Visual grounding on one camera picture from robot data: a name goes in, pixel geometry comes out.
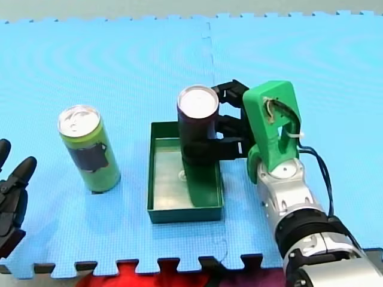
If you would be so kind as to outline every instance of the black label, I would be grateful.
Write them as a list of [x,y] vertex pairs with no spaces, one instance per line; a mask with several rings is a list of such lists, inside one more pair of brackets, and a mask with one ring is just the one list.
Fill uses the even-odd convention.
[[93,173],[109,165],[105,155],[107,146],[103,143],[96,143],[87,148],[68,148],[68,150],[76,166],[85,172]]

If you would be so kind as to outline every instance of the silver can top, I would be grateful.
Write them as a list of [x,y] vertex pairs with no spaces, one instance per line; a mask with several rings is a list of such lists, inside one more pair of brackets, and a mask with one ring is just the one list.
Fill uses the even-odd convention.
[[59,131],[64,136],[79,138],[94,131],[100,120],[100,114],[95,108],[75,105],[59,115]]
[[207,118],[216,112],[219,104],[216,92],[201,85],[185,88],[177,101],[178,108],[189,118]]

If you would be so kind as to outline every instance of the green can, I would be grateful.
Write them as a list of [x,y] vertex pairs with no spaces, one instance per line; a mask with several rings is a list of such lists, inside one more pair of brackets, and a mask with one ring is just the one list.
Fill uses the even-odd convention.
[[121,179],[100,113],[75,105],[59,115],[59,132],[85,185],[96,193],[112,189]]

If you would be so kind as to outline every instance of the black cable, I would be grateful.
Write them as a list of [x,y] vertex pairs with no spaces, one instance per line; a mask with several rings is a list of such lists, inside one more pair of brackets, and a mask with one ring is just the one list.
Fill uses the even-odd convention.
[[[288,116],[290,119],[292,119],[294,121],[294,124],[296,126],[295,126],[295,130],[291,131],[291,133],[294,134],[294,135],[299,135],[300,134],[300,120],[299,120],[299,117],[297,116],[297,114],[289,106],[287,106],[286,104],[284,104],[284,103],[282,103],[282,102],[280,102],[280,101],[278,101],[276,99],[272,99],[272,100],[269,100],[269,101],[270,101],[270,103],[273,104],[273,106],[276,106],[277,108],[279,108],[282,112],[284,112],[286,114],[286,116]],[[267,102],[266,102],[265,105],[266,105],[267,113],[269,114],[270,117],[273,117],[273,115],[270,114],[271,110],[267,106]],[[319,168],[321,170],[322,177],[324,179],[324,183],[325,183],[326,188],[327,188],[327,194],[329,196],[329,214],[328,214],[328,218],[331,219],[331,218],[333,218],[335,216],[334,216],[333,191],[332,191],[332,185],[331,185],[329,170],[327,169],[327,166],[326,166],[324,160],[316,152],[316,150],[314,150],[310,146],[303,146],[300,143],[299,138],[297,139],[297,145],[300,148],[299,153],[301,153],[301,154],[311,154],[318,161],[318,165],[319,165]],[[351,234],[351,232],[349,232],[349,230],[346,227],[345,227],[345,229],[347,230],[347,236],[350,238],[350,240],[352,241],[354,246],[362,251],[362,248],[359,245],[358,241],[355,239],[355,237]]]

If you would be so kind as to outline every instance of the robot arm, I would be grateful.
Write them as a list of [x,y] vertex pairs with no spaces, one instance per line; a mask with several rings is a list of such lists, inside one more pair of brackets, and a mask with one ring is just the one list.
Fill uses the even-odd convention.
[[[0,139],[0,171],[10,151],[10,142]],[[28,157],[7,180],[0,181],[0,259],[7,258],[25,236],[25,231],[21,229],[28,203],[25,188],[36,165],[36,158]]]
[[[284,260],[287,287],[383,286],[383,275],[334,216],[330,176],[323,159],[313,148],[300,144],[300,115],[292,84],[270,81],[249,89],[233,80],[212,89],[220,103],[241,109],[241,119],[218,118],[217,131],[224,138],[206,140],[205,152],[196,145],[195,154],[184,153],[183,157],[209,154],[209,161],[247,158],[248,176],[257,185]],[[237,134],[225,133],[238,126]],[[236,143],[242,145],[242,152],[237,145],[219,148],[232,135],[240,138]],[[318,160],[330,199],[328,214],[305,182],[300,153]]]
[[337,218],[329,218],[305,183],[296,158],[268,172],[257,169],[257,191],[284,259],[287,287],[383,286],[383,276],[349,237]]

